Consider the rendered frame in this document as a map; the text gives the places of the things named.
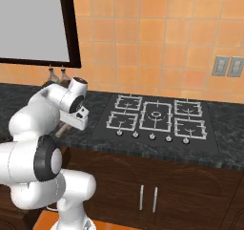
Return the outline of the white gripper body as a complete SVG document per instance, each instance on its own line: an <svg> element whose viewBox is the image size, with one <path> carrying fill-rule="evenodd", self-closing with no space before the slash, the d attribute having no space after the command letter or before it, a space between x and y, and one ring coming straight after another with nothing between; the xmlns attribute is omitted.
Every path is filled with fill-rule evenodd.
<svg viewBox="0 0 244 230"><path fill-rule="evenodd" d="M67 114L63 111L60 112L60 120L69 124L75 129L84 131L88 124L88 112L79 111L74 114Z"/></svg>

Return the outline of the dark wood drawer front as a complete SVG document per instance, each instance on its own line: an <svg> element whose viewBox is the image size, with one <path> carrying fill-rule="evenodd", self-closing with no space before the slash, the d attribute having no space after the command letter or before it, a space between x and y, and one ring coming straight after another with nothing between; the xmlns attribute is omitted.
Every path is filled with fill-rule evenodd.
<svg viewBox="0 0 244 230"><path fill-rule="evenodd" d="M10 188L0 184L0 230L32 230L42 210L21 210L10 199Z"/></svg>

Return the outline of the wooden rolling pin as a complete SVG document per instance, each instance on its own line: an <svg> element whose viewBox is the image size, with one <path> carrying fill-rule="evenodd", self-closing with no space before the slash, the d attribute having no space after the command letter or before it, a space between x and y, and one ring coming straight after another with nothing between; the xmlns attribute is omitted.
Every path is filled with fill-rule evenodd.
<svg viewBox="0 0 244 230"><path fill-rule="evenodd" d="M71 126L67 123L65 123L64 125L62 125L62 127L55 133L55 136L57 138L60 138L61 135L66 132L67 130L69 130L71 128Z"/></svg>

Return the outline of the brown glass bottle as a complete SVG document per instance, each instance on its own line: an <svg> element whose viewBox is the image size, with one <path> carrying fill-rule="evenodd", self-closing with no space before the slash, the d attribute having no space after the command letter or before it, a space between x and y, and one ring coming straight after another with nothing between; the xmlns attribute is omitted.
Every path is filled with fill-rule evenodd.
<svg viewBox="0 0 244 230"><path fill-rule="evenodd" d="M67 76L65 69L62 69L61 73L62 73L62 76L61 76L60 84L62 86L68 87L70 85L71 79Z"/></svg>
<svg viewBox="0 0 244 230"><path fill-rule="evenodd" d="M49 81L53 81L55 83L59 82L59 77L54 73L53 68L49 68L50 76L48 78Z"/></svg>

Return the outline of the dark wood cupboard door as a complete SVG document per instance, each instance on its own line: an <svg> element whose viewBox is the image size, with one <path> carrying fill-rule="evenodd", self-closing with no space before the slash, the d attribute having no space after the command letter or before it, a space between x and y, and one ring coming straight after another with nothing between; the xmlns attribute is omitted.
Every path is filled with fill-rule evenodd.
<svg viewBox="0 0 244 230"><path fill-rule="evenodd" d="M234 170L155 160L157 204L147 230L218 230L241 178Z"/></svg>
<svg viewBox="0 0 244 230"><path fill-rule="evenodd" d="M244 176L238 185L220 230L244 230Z"/></svg>
<svg viewBox="0 0 244 230"><path fill-rule="evenodd" d="M65 168L92 174L96 191L84 202L85 210L93 220L143 229L146 226L146 206L139 210L140 185L146 183L149 168L138 158L124 155L67 148Z"/></svg>

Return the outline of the black gas hob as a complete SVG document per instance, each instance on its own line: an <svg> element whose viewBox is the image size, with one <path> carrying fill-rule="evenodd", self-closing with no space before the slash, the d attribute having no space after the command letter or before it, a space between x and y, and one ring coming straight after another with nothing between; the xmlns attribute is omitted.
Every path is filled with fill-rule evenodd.
<svg viewBox="0 0 244 230"><path fill-rule="evenodd" d="M116 134L118 130L123 132L122 136ZM138 138L132 136L135 131L139 133ZM149 139L151 133L155 134L155 140ZM208 105L192 99L113 94L92 136L159 147L173 146L183 151L218 152ZM173 141L167 142L166 136L171 136ZM189 144L182 142L184 137L189 139Z"/></svg>

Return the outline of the grey wall socket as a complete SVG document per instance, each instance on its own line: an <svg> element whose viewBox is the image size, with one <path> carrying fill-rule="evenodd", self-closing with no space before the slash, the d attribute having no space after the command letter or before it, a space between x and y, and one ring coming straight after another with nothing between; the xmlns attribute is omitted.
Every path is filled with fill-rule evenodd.
<svg viewBox="0 0 244 230"><path fill-rule="evenodd" d="M224 76L227 71L229 60L230 60L229 56L217 55L214 60L212 75Z"/></svg>
<svg viewBox="0 0 244 230"><path fill-rule="evenodd" d="M244 68L244 57L233 56L227 73L228 77L240 77Z"/></svg>

